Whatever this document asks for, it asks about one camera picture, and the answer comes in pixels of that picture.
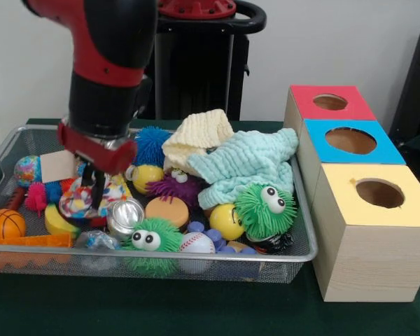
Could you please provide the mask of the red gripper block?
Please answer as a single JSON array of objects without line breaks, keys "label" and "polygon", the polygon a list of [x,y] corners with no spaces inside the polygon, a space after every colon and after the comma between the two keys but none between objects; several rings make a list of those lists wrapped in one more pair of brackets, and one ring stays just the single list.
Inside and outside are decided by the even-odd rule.
[{"label": "red gripper block", "polygon": [[137,145],[128,136],[105,140],[86,136],[60,122],[57,128],[59,142],[63,147],[79,156],[87,163],[84,166],[81,186],[92,186],[92,208],[99,209],[101,204],[105,175],[119,174],[126,171],[137,154]]}]

